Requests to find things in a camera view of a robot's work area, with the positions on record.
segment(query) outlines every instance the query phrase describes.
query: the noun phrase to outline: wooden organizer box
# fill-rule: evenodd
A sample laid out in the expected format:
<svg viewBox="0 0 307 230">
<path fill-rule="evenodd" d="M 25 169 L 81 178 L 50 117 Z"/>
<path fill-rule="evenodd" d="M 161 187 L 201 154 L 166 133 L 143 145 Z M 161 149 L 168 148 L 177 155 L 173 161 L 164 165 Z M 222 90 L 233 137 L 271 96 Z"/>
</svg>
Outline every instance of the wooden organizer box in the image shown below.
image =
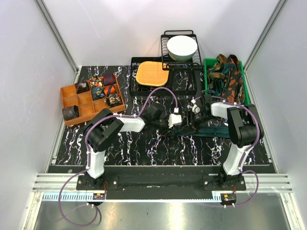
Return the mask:
<svg viewBox="0 0 307 230">
<path fill-rule="evenodd" d="M 89 80 L 86 81 L 90 88 L 90 90 L 87 92 L 82 92 L 77 94 L 75 85 L 62 87 L 61 94 L 62 94 L 63 108 L 76 105 L 78 106 L 79 109 L 79 117 L 72 120 L 64 121 L 65 124 L 67 126 L 72 126 L 92 120 L 101 110 L 105 108 L 110 109 L 113 113 L 118 113 L 126 110 L 126 106 L 123 100 L 123 95 L 121 94 L 117 78 L 115 77 L 115 79 L 116 79 L 116 84 L 114 84 L 114 87 L 116 89 L 116 92 L 120 95 L 121 102 L 123 104 L 113 108 L 110 108 L 107 105 L 105 101 L 107 97 L 96 101 L 93 100 L 92 89 Z"/>
</svg>

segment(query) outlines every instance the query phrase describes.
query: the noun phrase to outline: white wall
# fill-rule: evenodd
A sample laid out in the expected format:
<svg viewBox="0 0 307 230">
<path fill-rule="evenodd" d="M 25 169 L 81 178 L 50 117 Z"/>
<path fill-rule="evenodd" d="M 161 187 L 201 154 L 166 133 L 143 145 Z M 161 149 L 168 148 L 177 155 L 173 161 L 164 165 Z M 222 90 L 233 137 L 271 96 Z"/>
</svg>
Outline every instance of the white wall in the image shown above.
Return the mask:
<svg viewBox="0 0 307 230">
<path fill-rule="evenodd" d="M 202 58 L 245 62 L 278 0 L 45 0 L 77 65 L 159 56 L 165 30 L 192 29 Z"/>
<path fill-rule="evenodd" d="M 0 2 L 0 229 L 21 226 L 73 72 L 33 0 Z"/>
<path fill-rule="evenodd" d="M 307 226 L 307 1 L 288 1 L 248 68 L 277 165 Z"/>
</svg>

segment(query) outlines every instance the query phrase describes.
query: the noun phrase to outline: white bowl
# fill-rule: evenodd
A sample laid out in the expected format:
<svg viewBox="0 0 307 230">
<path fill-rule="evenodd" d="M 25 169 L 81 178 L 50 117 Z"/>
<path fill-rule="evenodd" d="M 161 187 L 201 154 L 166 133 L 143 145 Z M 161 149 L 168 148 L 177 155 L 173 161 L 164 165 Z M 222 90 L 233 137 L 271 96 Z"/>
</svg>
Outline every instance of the white bowl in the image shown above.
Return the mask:
<svg viewBox="0 0 307 230">
<path fill-rule="evenodd" d="M 178 35 L 168 40 L 167 49 L 173 60 L 184 62 L 194 56 L 197 43 L 191 37 Z"/>
</svg>

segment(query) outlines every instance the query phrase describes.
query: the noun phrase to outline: black drying rack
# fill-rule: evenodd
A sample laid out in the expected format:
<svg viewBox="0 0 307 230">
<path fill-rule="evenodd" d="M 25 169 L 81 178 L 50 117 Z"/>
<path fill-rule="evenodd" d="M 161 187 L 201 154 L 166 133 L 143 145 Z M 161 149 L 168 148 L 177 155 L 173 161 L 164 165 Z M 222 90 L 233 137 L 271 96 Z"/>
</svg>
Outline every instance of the black drying rack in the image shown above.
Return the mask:
<svg viewBox="0 0 307 230">
<path fill-rule="evenodd" d="M 197 50 L 194 56 L 186 62 L 177 62 L 168 54 L 167 42 L 170 38 L 184 35 L 193 38 L 197 44 Z M 202 70 L 201 53 L 198 45 L 197 37 L 192 30 L 166 30 L 161 35 L 161 54 L 162 54 L 162 69 L 163 70 Z"/>
<path fill-rule="evenodd" d="M 162 57 L 133 57 L 130 67 L 130 96 L 148 96 L 156 87 L 140 85 L 136 82 L 136 72 L 139 65 L 145 61 L 161 62 Z M 194 71 L 170 71 L 167 83 L 164 87 L 169 88 L 175 95 L 191 95 L 194 96 L 197 91 L 196 78 Z M 157 96 L 170 96 L 168 91 L 159 90 L 155 93 Z"/>
<path fill-rule="evenodd" d="M 177 35 L 185 35 L 193 38 L 197 43 L 194 56 L 183 63 L 173 60 L 167 49 L 167 42 Z M 161 57 L 133 57 L 131 59 L 129 91 L 131 96 L 148 96 L 156 87 L 140 85 L 136 82 L 136 72 L 139 65 L 145 61 L 162 62 L 162 69 L 168 70 L 168 80 L 164 87 L 169 88 L 177 96 L 194 96 L 197 91 L 195 70 L 202 70 L 200 49 L 196 35 L 192 30 L 167 30 L 161 35 Z M 169 96 L 167 91 L 157 91 L 157 96 Z"/>
</svg>

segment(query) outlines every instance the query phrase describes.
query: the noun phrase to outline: wooden compartment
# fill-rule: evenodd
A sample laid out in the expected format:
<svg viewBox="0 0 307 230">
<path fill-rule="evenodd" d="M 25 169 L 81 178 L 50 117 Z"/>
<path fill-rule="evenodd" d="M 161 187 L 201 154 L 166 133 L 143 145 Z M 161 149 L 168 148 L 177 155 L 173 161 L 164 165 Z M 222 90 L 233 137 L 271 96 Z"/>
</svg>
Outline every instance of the wooden compartment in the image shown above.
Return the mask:
<svg viewBox="0 0 307 230">
<path fill-rule="evenodd" d="M 110 108 L 110 110 L 113 113 L 118 113 L 118 112 L 126 110 L 126 106 L 124 104 L 123 96 L 121 94 L 117 78 L 115 77 L 115 79 L 116 79 L 116 84 L 114 84 L 114 87 L 116 89 L 116 92 L 120 95 L 121 102 L 123 104 L 120 106 Z M 75 118 L 69 121 L 64 121 L 67 126 L 72 126 L 72 125 L 76 125 L 82 122 L 92 120 L 101 110 L 105 108 L 109 108 L 109 106 L 106 103 L 106 98 L 93 101 L 91 87 L 90 87 L 90 91 L 77 94 L 75 85 L 69 85 L 69 86 L 61 88 L 61 94 L 62 94 L 63 108 L 69 107 L 72 105 L 77 105 L 79 109 L 78 118 Z"/>
</svg>

